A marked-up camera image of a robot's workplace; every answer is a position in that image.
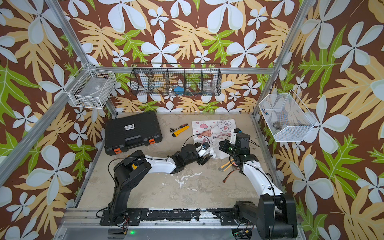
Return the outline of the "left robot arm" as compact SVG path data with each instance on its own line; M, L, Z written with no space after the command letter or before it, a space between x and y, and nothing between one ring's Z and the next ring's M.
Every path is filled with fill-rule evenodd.
M118 226L128 221L127 203L131 190L135 188L147 174L176 174L192 163L203 166L211 158L196 145L187 144L180 151L166 158L155 158L135 151L114 167L114 194L112 201L103 211L101 226Z

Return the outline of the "white cartoon print pouch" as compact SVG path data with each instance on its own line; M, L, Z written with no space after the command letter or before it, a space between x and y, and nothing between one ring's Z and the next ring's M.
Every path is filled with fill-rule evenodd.
M231 131L235 129L236 122L234 119L229 120L207 120L207 121L193 121L193 140L194 143L209 142L211 147L216 153L213 159L225 159L229 155L219 150L219 142L224 140L231 140Z

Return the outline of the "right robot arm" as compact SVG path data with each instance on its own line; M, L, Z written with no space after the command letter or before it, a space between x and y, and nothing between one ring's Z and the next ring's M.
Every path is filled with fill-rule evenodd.
M238 201L235 217L253 223L263 240L295 239L298 236L297 211L292 196L284 194L268 177L249 144L251 136L235 129L230 140L220 142L219 150L228 154L259 195L257 205Z

